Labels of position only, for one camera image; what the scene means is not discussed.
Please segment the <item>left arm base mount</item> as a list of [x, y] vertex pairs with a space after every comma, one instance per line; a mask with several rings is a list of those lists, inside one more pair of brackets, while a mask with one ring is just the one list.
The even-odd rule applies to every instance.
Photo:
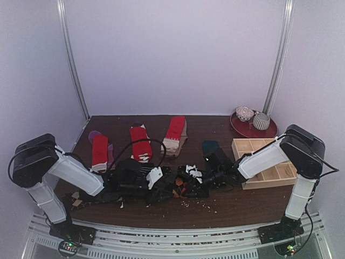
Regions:
[[93, 244], [96, 229], [70, 222], [52, 223], [49, 234], [61, 239], [57, 250], [61, 256], [70, 258], [75, 256], [84, 244]]

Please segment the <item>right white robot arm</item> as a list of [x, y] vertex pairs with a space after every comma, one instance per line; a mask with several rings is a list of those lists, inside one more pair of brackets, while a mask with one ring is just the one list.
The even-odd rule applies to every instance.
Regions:
[[244, 154], [235, 162], [227, 159], [203, 176], [202, 184], [209, 185], [217, 181], [243, 183], [276, 165], [291, 162], [297, 178], [285, 210], [286, 219], [276, 228], [281, 238], [288, 238], [296, 231], [296, 221], [304, 213], [321, 177], [325, 151], [326, 145], [320, 138], [292, 124], [283, 135], [259, 150]]

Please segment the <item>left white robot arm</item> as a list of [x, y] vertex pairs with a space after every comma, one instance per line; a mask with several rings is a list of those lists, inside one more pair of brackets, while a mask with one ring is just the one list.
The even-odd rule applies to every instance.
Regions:
[[99, 173], [88, 168], [71, 152], [64, 152], [55, 137], [44, 134], [19, 145], [8, 164], [12, 183], [25, 189], [36, 205], [43, 210], [56, 230], [71, 240], [78, 233], [77, 226], [68, 219], [69, 206], [64, 205], [45, 181], [53, 175], [79, 188], [82, 202], [109, 203], [124, 196], [146, 196], [157, 189], [157, 183], [168, 167], [143, 164], [134, 159], [115, 158], [116, 169], [106, 168]]

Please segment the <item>black red yellow argyle sock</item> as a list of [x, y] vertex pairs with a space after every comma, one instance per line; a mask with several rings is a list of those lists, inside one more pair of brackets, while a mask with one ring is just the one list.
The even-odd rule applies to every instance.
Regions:
[[190, 175], [178, 174], [172, 189], [172, 196], [178, 199], [206, 199], [209, 189], [200, 183], [200, 178]]

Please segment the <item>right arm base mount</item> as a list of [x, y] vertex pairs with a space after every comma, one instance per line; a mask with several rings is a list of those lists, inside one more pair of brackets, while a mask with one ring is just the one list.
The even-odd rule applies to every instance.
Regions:
[[296, 236], [303, 233], [301, 220], [287, 217], [283, 217], [279, 223], [258, 228], [261, 244], [275, 243], [274, 249], [281, 256], [292, 256], [296, 253]]

